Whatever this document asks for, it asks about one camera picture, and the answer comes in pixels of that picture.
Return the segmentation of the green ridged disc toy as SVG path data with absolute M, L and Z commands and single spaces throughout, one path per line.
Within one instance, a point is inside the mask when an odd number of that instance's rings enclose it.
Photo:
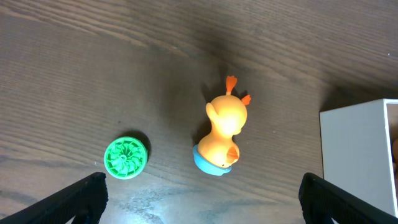
M 107 172 L 120 180 L 137 177 L 145 168 L 149 153 L 143 143 L 133 137 L 115 139 L 104 152 Z

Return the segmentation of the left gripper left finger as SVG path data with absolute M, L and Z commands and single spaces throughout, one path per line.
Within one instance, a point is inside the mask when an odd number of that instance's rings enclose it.
M 98 224 L 108 202 L 106 174 L 95 172 L 1 220 L 1 224 Z

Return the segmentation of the yellow rubber duck toy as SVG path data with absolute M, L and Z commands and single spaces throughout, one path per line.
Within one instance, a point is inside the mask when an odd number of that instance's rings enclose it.
M 247 121 L 247 105 L 251 102 L 251 96 L 238 98 L 232 95 L 237 81 L 234 76 L 226 77 L 226 93 L 206 104 L 211 131 L 193 147 L 196 166 L 210 175 L 222 176 L 230 172 L 240 157 L 233 136 L 241 132 Z

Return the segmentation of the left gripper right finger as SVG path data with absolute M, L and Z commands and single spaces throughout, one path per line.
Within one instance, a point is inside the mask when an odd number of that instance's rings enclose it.
M 397 224 L 396 217 L 310 172 L 303 176 L 298 199 L 306 224 Z

